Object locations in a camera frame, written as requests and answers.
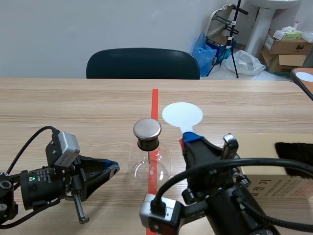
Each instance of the white plastic bag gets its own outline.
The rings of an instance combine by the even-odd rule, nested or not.
[[[238,52],[234,53],[234,59],[238,73],[243,73],[246,75],[257,75],[266,68],[266,66],[262,65],[257,58],[243,50],[239,50]],[[229,56],[226,60],[223,60],[222,67],[233,72],[235,71],[233,59],[231,56]]]

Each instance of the screw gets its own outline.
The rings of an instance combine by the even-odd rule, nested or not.
[[[235,177],[235,178],[237,178],[238,176],[240,176],[240,173],[238,173],[238,172],[235,172],[235,173],[233,174],[233,177]]]
[[[7,209],[7,205],[6,204],[0,204],[0,212],[2,211],[5,211]]]

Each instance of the black office chair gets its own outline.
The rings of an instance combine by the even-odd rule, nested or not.
[[[200,79],[196,59],[183,51],[121,48],[95,53],[87,63],[87,78]]]

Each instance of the white tissue box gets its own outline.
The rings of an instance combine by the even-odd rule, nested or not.
[[[274,33],[274,38],[277,38],[280,41],[289,41],[289,40],[297,40],[300,39],[303,32],[295,31],[295,32],[284,32],[282,30],[277,30]]]

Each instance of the black cable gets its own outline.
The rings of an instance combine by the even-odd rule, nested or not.
[[[55,206],[55,205],[57,205],[59,203],[60,203],[60,200],[57,199],[55,202],[51,202],[49,204],[46,204],[43,207],[40,207],[40,208],[34,210],[33,212],[25,215],[24,217],[18,219],[17,221],[14,221],[13,223],[0,225],[0,229],[11,229],[13,227],[16,227],[16,226],[24,223],[25,221],[29,220],[31,217],[35,216],[36,214],[38,214],[38,213],[48,209],[49,207],[53,207],[53,206]]]
[[[214,169],[222,169],[222,168],[234,168],[238,166],[247,166],[247,165],[268,165],[268,166],[281,166],[286,168],[297,169],[308,173],[313,176],[313,167],[310,165],[293,161],[287,159],[276,159],[276,158],[246,158],[246,159],[234,159],[234,160],[221,160],[215,163],[208,163],[196,166],[194,168],[185,170],[182,173],[179,173],[169,179],[165,184],[161,186],[161,188],[157,191],[156,197],[153,200],[155,203],[160,203],[163,194],[174,184],[186,179],[188,176],[194,176],[203,171],[210,171]]]
[[[252,216],[255,216],[263,221],[267,221],[279,227],[313,233],[313,225],[311,224],[294,223],[267,216],[266,214],[259,212],[257,209],[255,209],[249,203],[247,203],[237,191],[234,191],[233,194],[238,198],[241,198],[239,203],[241,203],[246,208],[248,213],[250,213]]]
[[[14,185],[14,191],[17,190],[19,188],[19,186],[21,186],[21,183],[20,182],[17,182],[15,185]]]
[[[19,153],[16,155],[15,159],[13,160],[13,162],[11,163],[10,167],[8,168],[8,170],[6,171],[7,174],[10,174],[14,165],[16,164],[16,162],[18,161],[18,159],[20,158],[20,156],[22,155],[22,153],[25,151],[25,149],[29,146],[29,144],[43,131],[45,130],[52,130],[53,132],[56,131],[57,129],[54,128],[53,126],[45,126],[41,129],[39,129],[25,144],[24,146],[21,148],[21,150],[19,151]]]

